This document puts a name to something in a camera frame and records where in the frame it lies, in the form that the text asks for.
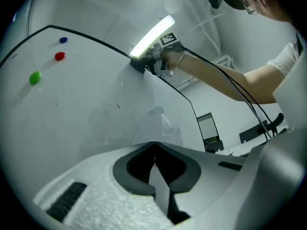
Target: led light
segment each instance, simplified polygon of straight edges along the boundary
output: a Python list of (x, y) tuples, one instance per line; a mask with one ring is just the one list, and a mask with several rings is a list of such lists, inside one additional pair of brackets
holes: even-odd
[(16, 15), (17, 15), (17, 12), (14, 14), (14, 17), (13, 17), (13, 22), (15, 22)]
[(132, 56), (140, 56), (144, 50), (153, 43), (153, 41), (160, 36), (163, 32), (165, 32), (168, 28), (170, 28), (173, 24), (175, 24), (175, 20), (171, 15), (166, 16), (163, 20), (161, 20), (157, 25), (153, 27), (147, 33), (141, 41), (134, 47), (131, 51)]

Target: green bead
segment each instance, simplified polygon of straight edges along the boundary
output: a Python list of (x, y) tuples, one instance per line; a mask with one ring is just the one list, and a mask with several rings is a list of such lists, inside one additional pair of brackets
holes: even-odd
[(41, 74), (39, 71), (35, 71), (32, 73), (32, 75), (29, 78), (29, 81), (31, 84), (36, 84), (41, 78)]

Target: blue bead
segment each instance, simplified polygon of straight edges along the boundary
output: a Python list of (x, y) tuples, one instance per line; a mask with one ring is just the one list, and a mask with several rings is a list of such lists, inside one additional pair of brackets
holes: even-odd
[(61, 43), (66, 43), (67, 40), (68, 40), (68, 38), (66, 38), (66, 37), (61, 37), (61, 38), (59, 39), (59, 41), (60, 41)]

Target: red object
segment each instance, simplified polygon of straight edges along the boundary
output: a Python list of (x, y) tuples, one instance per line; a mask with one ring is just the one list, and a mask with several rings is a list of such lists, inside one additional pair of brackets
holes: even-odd
[(64, 52), (58, 52), (58, 53), (56, 53), (56, 55), (54, 56), (54, 58), (55, 58), (56, 60), (62, 60), (62, 59), (64, 59), (64, 57), (65, 57), (65, 53), (64, 53)]

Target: white sleeve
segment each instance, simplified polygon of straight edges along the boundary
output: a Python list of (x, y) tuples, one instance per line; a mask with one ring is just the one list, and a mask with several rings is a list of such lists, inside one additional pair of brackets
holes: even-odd
[(268, 65), (275, 66), (284, 76), (287, 76), (298, 58), (297, 44), (288, 43), (278, 57), (268, 61)]

